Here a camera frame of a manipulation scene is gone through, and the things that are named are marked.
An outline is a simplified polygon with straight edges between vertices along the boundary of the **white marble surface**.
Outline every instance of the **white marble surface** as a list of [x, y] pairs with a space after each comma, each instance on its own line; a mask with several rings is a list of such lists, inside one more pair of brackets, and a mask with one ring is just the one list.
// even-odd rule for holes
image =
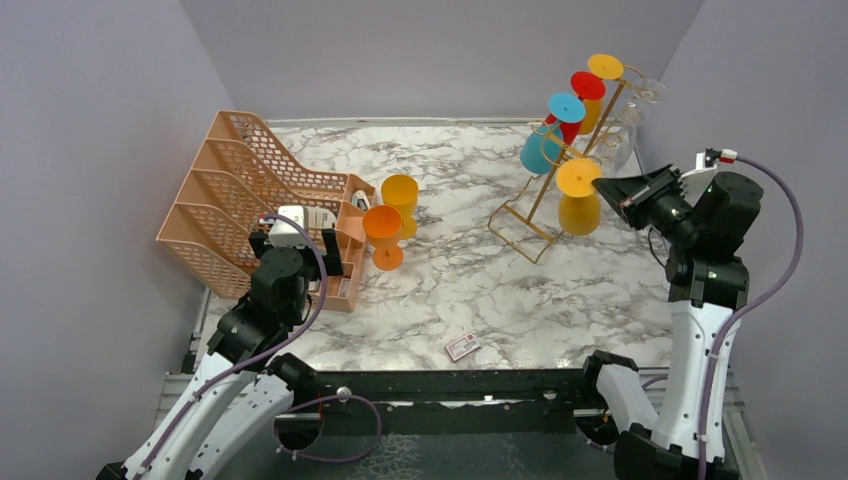
[[[529, 132], [527, 126], [275, 129], [310, 168], [354, 172], [378, 187], [389, 175], [406, 173], [421, 190], [418, 233], [401, 242], [404, 264], [382, 272], [369, 253], [356, 312], [322, 313], [289, 351], [325, 370], [579, 367], [595, 349], [631, 356], [641, 366], [667, 366], [667, 283], [645, 232], [629, 230], [604, 205], [594, 233], [564, 235], [534, 265], [486, 227], [529, 178], [518, 161]], [[637, 173], [632, 158], [622, 174]], [[541, 179], [525, 195], [523, 213], [540, 185]], [[554, 187], [537, 217], [552, 228], [559, 197]], [[533, 236], [507, 214], [494, 225], [506, 227], [510, 238]], [[213, 296], [205, 338], [232, 304]], [[466, 332], [475, 332], [483, 348], [453, 363], [445, 346]]]

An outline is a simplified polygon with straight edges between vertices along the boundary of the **cable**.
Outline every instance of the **cable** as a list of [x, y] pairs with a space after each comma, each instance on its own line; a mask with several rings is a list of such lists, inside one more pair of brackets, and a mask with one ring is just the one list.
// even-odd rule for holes
[[315, 323], [315, 319], [318, 318], [318, 314], [321, 313], [321, 309], [324, 308], [324, 300], [326, 300], [327, 298], [327, 267], [324, 265], [324, 258], [322, 257], [321, 251], [318, 250], [318, 246], [315, 245], [315, 242], [312, 240], [312, 237], [309, 236], [309, 233], [293, 220], [277, 213], [266, 213], [264, 217], [273, 218], [274, 220], [281, 220], [291, 225], [298, 233], [303, 236], [303, 239], [306, 241], [306, 244], [309, 245], [309, 247], [312, 249], [312, 253], [315, 254], [315, 259], [318, 262], [318, 271], [321, 276], [321, 288], [318, 292], [318, 303], [315, 306], [315, 311], [312, 313], [312, 316], [309, 317], [309, 319], [303, 324], [302, 327], [300, 327], [296, 332], [290, 335], [289, 338], [284, 340], [279, 345], [272, 347], [269, 350], [266, 350], [265, 352], [262, 352], [255, 357], [251, 357], [243, 362], [233, 365], [229, 369], [219, 373], [218, 375], [215, 375], [214, 377], [212, 377], [212, 379], [203, 384], [203, 386], [198, 388], [192, 394], [193, 401], [186, 402], [174, 416], [174, 419], [171, 420], [171, 423], [169, 423], [168, 426], [165, 427], [165, 430], [162, 432], [162, 436], [159, 437], [159, 440], [157, 440], [156, 444], [153, 445], [153, 448], [150, 449], [150, 453], [148, 453], [147, 456], [144, 457], [144, 460], [142, 460], [140, 465], [141, 468], [138, 472], [135, 473], [135, 475], [133, 475], [132, 480], [140, 480], [148, 472], [150, 463], [153, 462], [154, 458], [156, 458], [156, 454], [159, 453], [159, 451], [165, 445], [165, 442], [168, 440], [171, 434], [174, 433], [174, 430], [180, 424], [180, 421], [182, 421], [183, 417], [185, 417], [188, 411], [191, 410], [191, 407], [197, 404], [197, 402], [200, 400], [204, 393], [214, 387], [215, 384], [217, 384], [224, 378], [232, 375], [233, 373], [240, 372], [245, 368], [253, 365], [254, 363], [265, 361], [268, 358], [274, 356], [274, 354], [276, 354], [280, 350], [289, 346], [292, 342], [300, 338], [300, 336], [303, 335], [303, 333], [306, 332], [306, 330], [311, 327], [313, 323]]
[[792, 193], [789, 185], [787, 185], [786, 182], [784, 182], [783, 179], [770, 168], [755, 162], [754, 160], [736, 157], [736, 161], [750, 165], [765, 173], [774, 180], [781, 190], [783, 190], [783, 193], [789, 200], [789, 204], [792, 206], [792, 213], [795, 216], [795, 250], [792, 252], [792, 260], [789, 262], [789, 266], [786, 267], [786, 271], [783, 272], [783, 276], [780, 277], [777, 283], [752, 302], [733, 312], [730, 318], [728, 318], [719, 329], [716, 334], [716, 338], [713, 341], [713, 346], [710, 348], [710, 359], [707, 363], [707, 373], [704, 378], [704, 390], [701, 397], [701, 409], [698, 417], [698, 431], [700, 432], [699, 437], [702, 438], [702, 440], [698, 442], [698, 480], [706, 480], [707, 478], [707, 443], [703, 439], [707, 432], [707, 423], [710, 412], [710, 397], [712, 396], [713, 381], [718, 364], [718, 353], [721, 350], [721, 346], [724, 344], [724, 339], [727, 338], [728, 332], [740, 318], [751, 310], [762, 305], [766, 300], [773, 297], [778, 290], [783, 288], [783, 285], [786, 284], [789, 277], [795, 273], [795, 269], [798, 267], [798, 262], [801, 260], [801, 251], [804, 249], [804, 220], [801, 218], [801, 206], [798, 205], [798, 199], [795, 198], [795, 194]]
[[647, 382], [642, 384], [642, 390], [647, 390], [648, 387], [650, 387], [651, 385], [653, 385], [657, 382], [661, 382], [663, 380], [668, 380], [668, 375], [660, 375], [659, 377], [654, 377], [654, 378], [648, 380]]
[[654, 242], [651, 241], [651, 234], [654, 233], [654, 230], [654, 227], [651, 227], [651, 229], [648, 230], [648, 248], [651, 249], [651, 255], [654, 257], [654, 260], [656, 260], [661, 267], [665, 268], [665, 263], [663, 263], [657, 256], [656, 252], [654, 251]]
[[306, 314], [303, 315], [304, 320], [309, 318], [309, 312], [312, 311], [312, 295], [306, 294], [306, 299], [309, 301], [309, 308], [306, 309]]
[[316, 462], [322, 462], [322, 463], [350, 463], [350, 462], [355, 462], [357, 460], [362, 460], [363, 458], [367, 457], [371, 452], [374, 451], [375, 448], [377, 448], [377, 445], [380, 444], [380, 438], [382, 438], [382, 436], [383, 436], [383, 419], [380, 417], [380, 411], [377, 410], [377, 406], [374, 405], [374, 403], [371, 400], [368, 400], [365, 397], [360, 397], [359, 395], [329, 395], [327, 397], [316, 398], [315, 400], [310, 400], [308, 402], [301, 403], [300, 405], [298, 405], [296, 407], [288, 409], [286, 411], [286, 413], [296, 412], [296, 411], [302, 410], [306, 407], [311, 407], [312, 405], [315, 405], [315, 404], [323, 404], [324, 402], [327, 402], [327, 401], [330, 401], [330, 400], [343, 400], [343, 399], [350, 399], [350, 400], [356, 400], [356, 401], [362, 402], [365, 405], [368, 405], [368, 408], [370, 408], [371, 411], [374, 412], [374, 417], [377, 419], [377, 433], [374, 434], [374, 441], [371, 442], [371, 445], [369, 445], [368, 448], [366, 448], [362, 452], [360, 452], [360, 453], [358, 453], [358, 454], [356, 454], [352, 457], [343, 457], [343, 458], [317, 457], [315, 455], [309, 455], [308, 453], [300, 453], [297, 450], [289, 450], [288, 448], [283, 446], [283, 442], [280, 440], [280, 435], [277, 432], [277, 427], [275, 426], [274, 427], [274, 439], [277, 441], [277, 445], [279, 447], [279, 448], [277, 448], [277, 453], [286, 452], [289, 455], [292, 455], [294, 458], [305, 458], [307, 460], [314, 460]]

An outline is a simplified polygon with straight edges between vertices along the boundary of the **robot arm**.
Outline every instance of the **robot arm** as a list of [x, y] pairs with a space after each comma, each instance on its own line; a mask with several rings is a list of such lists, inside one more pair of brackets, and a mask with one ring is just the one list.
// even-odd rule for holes
[[[301, 230], [307, 228], [309, 212], [304, 207], [280, 210]], [[322, 256], [327, 274], [342, 275], [335, 231], [325, 229], [322, 235], [328, 250]], [[251, 275], [250, 291], [218, 322], [207, 355], [153, 435], [123, 465], [104, 467], [97, 480], [212, 478], [262, 425], [291, 406], [298, 382], [314, 375], [303, 362], [283, 355], [268, 366], [273, 376], [257, 381], [265, 362], [256, 362], [208, 386], [235, 365], [279, 345], [296, 325], [303, 324], [308, 284], [318, 279], [318, 259], [303, 248], [306, 241], [298, 229], [286, 222], [274, 223], [270, 238], [254, 232], [249, 241], [261, 259]], [[251, 383], [247, 396], [227, 411]]]
[[[738, 324], [718, 358], [707, 409], [709, 429], [706, 435], [698, 433], [712, 339], [747, 302], [748, 271], [734, 253], [759, 213], [762, 197], [751, 179], [716, 172], [718, 161], [735, 156], [730, 150], [707, 150], [699, 155], [698, 168], [687, 174], [669, 166], [640, 177], [594, 182], [628, 225], [652, 225], [671, 243], [665, 270], [674, 333], [660, 414], [648, 402], [632, 360], [596, 352], [584, 367], [621, 432], [615, 451], [621, 480], [695, 478], [700, 443], [706, 444], [708, 478], [738, 478], [723, 466], [721, 436], [727, 360]], [[697, 201], [692, 206], [686, 198]]]

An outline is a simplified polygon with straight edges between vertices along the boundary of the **orange plastic goblet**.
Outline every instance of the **orange plastic goblet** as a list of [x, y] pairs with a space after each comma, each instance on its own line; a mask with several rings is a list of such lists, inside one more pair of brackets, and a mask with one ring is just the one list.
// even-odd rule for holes
[[394, 270], [403, 263], [403, 250], [398, 247], [403, 218], [391, 205], [377, 205], [365, 212], [362, 229], [374, 245], [374, 265], [380, 270]]

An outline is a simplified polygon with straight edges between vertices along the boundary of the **yellow cup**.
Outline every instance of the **yellow cup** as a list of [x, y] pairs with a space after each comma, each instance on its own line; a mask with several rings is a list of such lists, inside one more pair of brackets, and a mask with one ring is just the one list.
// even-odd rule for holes
[[597, 195], [569, 197], [559, 201], [559, 225], [572, 235], [589, 235], [601, 224], [601, 200]]
[[392, 175], [380, 187], [383, 203], [391, 205], [403, 218], [401, 240], [415, 235], [418, 223], [412, 218], [415, 207], [418, 206], [418, 182], [409, 175]]
[[588, 158], [575, 158], [557, 171], [557, 187], [563, 196], [559, 202], [559, 225], [572, 235], [588, 235], [601, 224], [601, 200], [592, 180], [601, 176], [601, 167]]

